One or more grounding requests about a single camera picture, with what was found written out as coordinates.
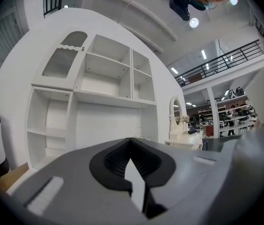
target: cabinet door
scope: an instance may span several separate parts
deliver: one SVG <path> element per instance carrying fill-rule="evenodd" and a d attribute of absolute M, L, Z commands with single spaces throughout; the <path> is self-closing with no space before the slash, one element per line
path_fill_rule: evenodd
<path fill-rule="evenodd" d="M 72 28 L 60 36 L 46 53 L 32 85 L 73 90 L 77 74 L 94 35 Z"/>

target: white furniture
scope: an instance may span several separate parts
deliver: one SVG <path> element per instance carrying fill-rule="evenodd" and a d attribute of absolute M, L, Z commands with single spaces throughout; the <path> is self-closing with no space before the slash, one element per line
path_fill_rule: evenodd
<path fill-rule="evenodd" d="M 174 103 L 179 106 L 180 112 L 180 122 L 176 123 L 175 113 L 174 113 Z M 188 124 L 182 122 L 182 109 L 178 97 L 172 97 L 170 101 L 170 132 L 169 139 L 166 140 L 167 143 L 170 143 L 171 146 L 180 147 L 185 150 L 202 150 L 202 132 L 188 134 Z"/>
<path fill-rule="evenodd" d="M 29 166 L 36 170 L 66 152 L 109 140 L 158 140 L 149 59 L 101 35 L 68 33 L 32 81 L 26 128 Z"/>

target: wooden floor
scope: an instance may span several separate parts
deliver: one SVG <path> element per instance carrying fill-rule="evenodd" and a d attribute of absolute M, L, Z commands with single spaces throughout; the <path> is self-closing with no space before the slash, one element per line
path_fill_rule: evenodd
<path fill-rule="evenodd" d="M 6 192 L 28 170 L 28 164 L 25 163 L 0 177 L 0 191 Z"/>

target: ceiling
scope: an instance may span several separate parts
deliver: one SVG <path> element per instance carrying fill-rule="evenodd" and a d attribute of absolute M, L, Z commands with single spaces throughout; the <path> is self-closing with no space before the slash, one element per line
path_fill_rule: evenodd
<path fill-rule="evenodd" d="M 211 58 L 216 38 L 250 23 L 246 0 L 239 0 L 236 6 L 218 4 L 211 11 L 189 6 L 191 17 L 199 19 L 195 29 L 170 9 L 169 0 L 63 0 L 63 4 L 91 9 L 114 20 L 142 40 L 166 66 L 179 64 L 181 71 L 199 65 L 201 54 L 194 50 L 210 50 Z"/>

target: vanity table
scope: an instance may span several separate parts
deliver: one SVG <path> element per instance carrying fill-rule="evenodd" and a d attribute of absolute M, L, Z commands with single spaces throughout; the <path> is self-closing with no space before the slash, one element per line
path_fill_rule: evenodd
<path fill-rule="evenodd" d="M 176 121 L 176 115 L 182 118 L 182 109 L 178 97 L 172 97 L 170 101 L 170 132 L 169 139 L 165 142 L 169 143 L 170 146 L 180 147 L 185 150 L 202 150 L 202 132 L 188 134 L 188 124 L 182 122 L 182 119 Z"/>

